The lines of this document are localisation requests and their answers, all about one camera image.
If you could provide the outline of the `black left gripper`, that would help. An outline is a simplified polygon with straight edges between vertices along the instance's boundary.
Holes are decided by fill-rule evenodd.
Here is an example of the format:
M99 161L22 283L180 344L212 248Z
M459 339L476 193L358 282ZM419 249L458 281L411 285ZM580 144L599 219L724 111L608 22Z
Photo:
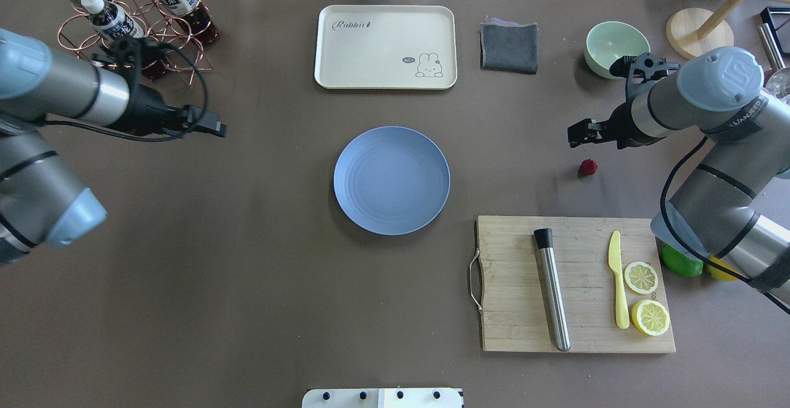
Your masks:
M213 112L186 106L181 121L181 108L167 105L158 91L141 83L130 83L128 87L129 99L121 115L122 133L135 137L156 133L176 138L183 137L183 132L207 133L219 138L227 135L228 127Z

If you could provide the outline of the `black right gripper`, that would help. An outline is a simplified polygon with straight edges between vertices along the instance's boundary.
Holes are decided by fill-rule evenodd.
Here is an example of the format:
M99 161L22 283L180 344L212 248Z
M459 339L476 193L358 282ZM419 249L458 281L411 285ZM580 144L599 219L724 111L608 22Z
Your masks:
M617 149L625 149L648 146L660 141L660 138L647 135L638 129L632 118L631 105L631 102L624 102L616 107L609 119L603 123L586 118L567 127L569 147L614 141Z

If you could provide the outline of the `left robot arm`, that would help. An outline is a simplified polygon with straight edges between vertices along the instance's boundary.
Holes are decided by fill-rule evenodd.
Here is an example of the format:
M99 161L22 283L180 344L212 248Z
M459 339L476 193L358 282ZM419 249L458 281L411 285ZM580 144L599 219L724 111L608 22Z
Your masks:
M143 63L167 52L181 50L126 36L88 62L2 31L2 265L16 264L42 244L67 247L107 217L47 139L47 128L80 128L136 143L166 143L189 133L225 137L226 125L209 110L205 81L199 106L170 106L142 82Z

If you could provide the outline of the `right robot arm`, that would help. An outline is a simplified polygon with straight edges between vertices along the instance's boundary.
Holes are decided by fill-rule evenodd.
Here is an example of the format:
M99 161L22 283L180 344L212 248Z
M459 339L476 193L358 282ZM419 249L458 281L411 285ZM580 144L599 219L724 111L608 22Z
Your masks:
M652 231L688 258L719 259L723 273L788 310L788 229L752 205L773 178L788 178L788 104L763 88L753 54L720 47L677 64L644 52L610 73L626 80L625 102L605 121L570 126L570 146L635 148L699 129L709 152L674 195L661 194Z

